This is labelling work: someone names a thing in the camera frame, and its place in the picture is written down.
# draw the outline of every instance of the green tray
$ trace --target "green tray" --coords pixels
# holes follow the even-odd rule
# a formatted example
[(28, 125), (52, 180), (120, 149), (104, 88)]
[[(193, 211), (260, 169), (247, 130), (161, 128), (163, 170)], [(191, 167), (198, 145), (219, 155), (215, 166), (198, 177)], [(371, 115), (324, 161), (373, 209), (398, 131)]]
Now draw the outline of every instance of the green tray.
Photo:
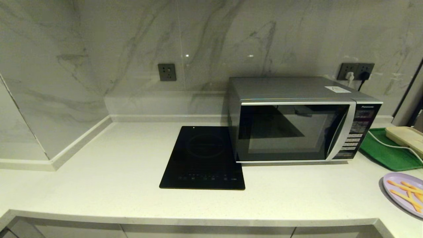
[[(385, 128), (370, 129), (370, 132), (385, 144), (399, 146), (386, 137)], [(378, 161), (392, 171), (404, 171), (423, 168), (422, 163), (407, 149), (397, 149), (384, 146), (367, 134), (360, 146), (361, 152)]]

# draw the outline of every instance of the microwave handle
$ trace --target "microwave handle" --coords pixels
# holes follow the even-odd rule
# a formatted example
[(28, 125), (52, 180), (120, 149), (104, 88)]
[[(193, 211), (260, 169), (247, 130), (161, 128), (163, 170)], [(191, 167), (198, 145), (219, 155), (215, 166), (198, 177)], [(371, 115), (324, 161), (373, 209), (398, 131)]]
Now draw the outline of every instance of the microwave handle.
[[(332, 160), (342, 149), (343, 144), (345, 143), (346, 139), (348, 138), (349, 132), (351, 130), (352, 121), (354, 120), (355, 114), (355, 103), (349, 105), (348, 112), (342, 118), (341, 122), (338, 124), (338, 128), (334, 133), (334, 137), (332, 138), (331, 145), (335, 141), (335, 145), (333, 146), (332, 150), (330, 151), (329, 155), (326, 158), (326, 161)], [(340, 129), (339, 127), (342, 126), (341, 132), (339, 133), (338, 137), (335, 138), (337, 131)]]

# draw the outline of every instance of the microwave control panel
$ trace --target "microwave control panel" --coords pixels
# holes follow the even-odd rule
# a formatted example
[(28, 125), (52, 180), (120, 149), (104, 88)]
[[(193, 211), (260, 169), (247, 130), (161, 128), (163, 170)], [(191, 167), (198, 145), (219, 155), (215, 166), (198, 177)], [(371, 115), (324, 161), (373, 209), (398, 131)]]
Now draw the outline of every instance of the microwave control panel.
[(333, 160), (350, 160), (357, 153), (381, 104), (357, 104), (348, 138)]

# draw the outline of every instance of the purple plate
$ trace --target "purple plate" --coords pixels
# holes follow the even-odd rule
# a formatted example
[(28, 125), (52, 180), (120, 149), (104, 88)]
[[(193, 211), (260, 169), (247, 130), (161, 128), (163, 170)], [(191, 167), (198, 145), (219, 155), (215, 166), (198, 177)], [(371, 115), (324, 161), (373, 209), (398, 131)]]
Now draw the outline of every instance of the purple plate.
[[(404, 200), (403, 198), (391, 193), (389, 190), (395, 190), (399, 193), (401, 193), (404, 196), (407, 196), (407, 192), (402, 190), (401, 188), (394, 186), (390, 183), (388, 183), (388, 180), (391, 180), (392, 182), (395, 182), (399, 185), (402, 185), (401, 182), (404, 181), (406, 183), (409, 183), (412, 186), (415, 186), (416, 188), (419, 188), (421, 190), (423, 190), (423, 180), (418, 179), (414, 176), (411, 175), (407, 175), (407, 174), (402, 174), (402, 173), (389, 173), (386, 174), (383, 177), (383, 186), (385, 187), (386, 192), (389, 194), (389, 196), (398, 204), (400, 205), (402, 208), (404, 208), (405, 210), (411, 212), (412, 214), (423, 218), (423, 209), (422, 213), (417, 212), (413, 205), (411, 205), (411, 203), (409, 203), (408, 201)], [(421, 202), (419, 199), (417, 199), (417, 197), (415, 196), (415, 194), (413, 194), (413, 199), (414, 201), (416, 201), (416, 203), (420, 204), (423, 207), (423, 202)]]

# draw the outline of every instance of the microwave oven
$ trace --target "microwave oven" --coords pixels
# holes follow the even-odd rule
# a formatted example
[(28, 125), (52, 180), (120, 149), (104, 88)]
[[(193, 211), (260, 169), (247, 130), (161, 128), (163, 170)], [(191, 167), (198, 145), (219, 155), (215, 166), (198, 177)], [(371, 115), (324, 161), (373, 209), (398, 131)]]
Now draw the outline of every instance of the microwave oven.
[(323, 77), (231, 77), (237, 163), (351, 160), (382, 102)]

